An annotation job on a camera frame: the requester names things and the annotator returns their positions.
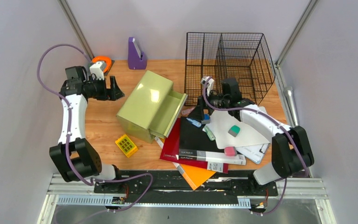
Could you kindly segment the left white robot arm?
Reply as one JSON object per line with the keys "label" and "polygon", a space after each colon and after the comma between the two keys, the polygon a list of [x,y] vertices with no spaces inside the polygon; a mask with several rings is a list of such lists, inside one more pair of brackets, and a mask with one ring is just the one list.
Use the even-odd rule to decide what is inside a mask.
{"label": "left white robot arm", "polygon": [[117,175],[117,167],[102,163],[85,135],[85,113],[90,98],[116,101],[124,97],[114,76],[110,77],[110,87],[106,86],[105,68],[106,63],[102,61],[91,64],[90,75],[85,74],[83,66],[66,68],[67,80],[59,92],[63,107],[62,131],[57,145],[49,149],[49,155],[64,181],[91,183],[95,178],[106,182],[111,192],[118,193],[124,188],[124,180]]}

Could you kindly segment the green eraser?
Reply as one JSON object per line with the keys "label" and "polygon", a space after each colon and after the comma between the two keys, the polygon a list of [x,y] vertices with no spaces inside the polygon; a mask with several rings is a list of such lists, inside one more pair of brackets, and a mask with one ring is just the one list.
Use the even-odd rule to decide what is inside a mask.
{"label": "green eraser", "polygon": [[237,125],[233,125],[230,127],[230,129],[228,130],[228,133],[233,136],[233,137],[237,137],[238,134],[240,133],[241,128]]}

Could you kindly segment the green drawer cabinet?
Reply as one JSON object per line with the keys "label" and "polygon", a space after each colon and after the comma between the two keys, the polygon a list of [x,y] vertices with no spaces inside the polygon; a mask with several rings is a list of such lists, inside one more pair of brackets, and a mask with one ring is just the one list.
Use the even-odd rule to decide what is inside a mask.
{"label": "green drawer cabinet", "polygon": [[152,143],[167,138],[187,100],[187,94],[173,90],[173,81],[146,71],[116,114],[124,132]]}

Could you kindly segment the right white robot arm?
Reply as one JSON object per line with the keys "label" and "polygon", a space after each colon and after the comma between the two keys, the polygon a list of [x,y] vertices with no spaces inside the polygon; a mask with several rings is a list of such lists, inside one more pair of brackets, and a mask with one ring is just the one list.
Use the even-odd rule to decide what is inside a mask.
{"label": "right white robot arm", "polygon": [[271,143],[271,162],[253,172],[252,179],[247,182],[250,193],[259,195],[266,189],[266,184],[286,179],[302,170],[305,171],[305,177],[309,175],[309,167],[314,164],[314,157],[304,128],[283,124],[261,111],[256,104],[245,107],[216,107],[211,104],[210,99],[214,80],[204,77],[200,83],[201,102],[212,111],[211,115],[220,112],[237,124],[247,124]]}

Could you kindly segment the pink eraser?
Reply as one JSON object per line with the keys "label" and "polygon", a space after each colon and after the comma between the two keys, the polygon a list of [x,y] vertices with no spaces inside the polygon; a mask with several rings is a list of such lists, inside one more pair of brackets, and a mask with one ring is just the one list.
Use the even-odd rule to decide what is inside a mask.
{"label": "pink eraser", "polygon": [[236,156],[237,155],[237,151],[235,149],[235,147],[226,147],[224,149],[224,154],[226,156]]}

